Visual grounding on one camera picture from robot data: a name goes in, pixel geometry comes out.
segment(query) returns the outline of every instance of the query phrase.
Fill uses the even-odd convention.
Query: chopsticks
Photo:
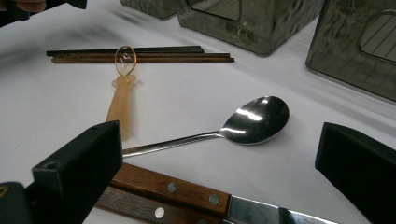
[[[114,63],[117,49],[50,50],[53,63]],[[136,48],[138,63],[233,63],[229,53],[205,53],[200,46]]]

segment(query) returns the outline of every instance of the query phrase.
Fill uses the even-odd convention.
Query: spoon bowl
[[[122,151],[122,157],[138,156],[216,137],[241,145],[259,144],[279,133],[288,123],[289,116],[288,105],[283,100],[264,96],[238,108],[218,131],[127,148]]]

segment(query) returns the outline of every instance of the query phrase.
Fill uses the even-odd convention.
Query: white surface
[[[235,63],[139,64],[132,91],[135,147],[218,130],[241,105],[282,98],[290,122],[253,147],[213,139],[127,159],[134,165],[312,216],[369,223],[314,167],[323,122],[396,148],[396,107],[309,73],[304,65],[316,21],[267,58],[159,21],[119,1],[86,10],[56,7],[0,29],[0,182],[32,183],[31,168],[89,127],[104,122],[112,64],[54,64],[54,49],[200,45]],[[140,223],[93,209],[85,223]]]

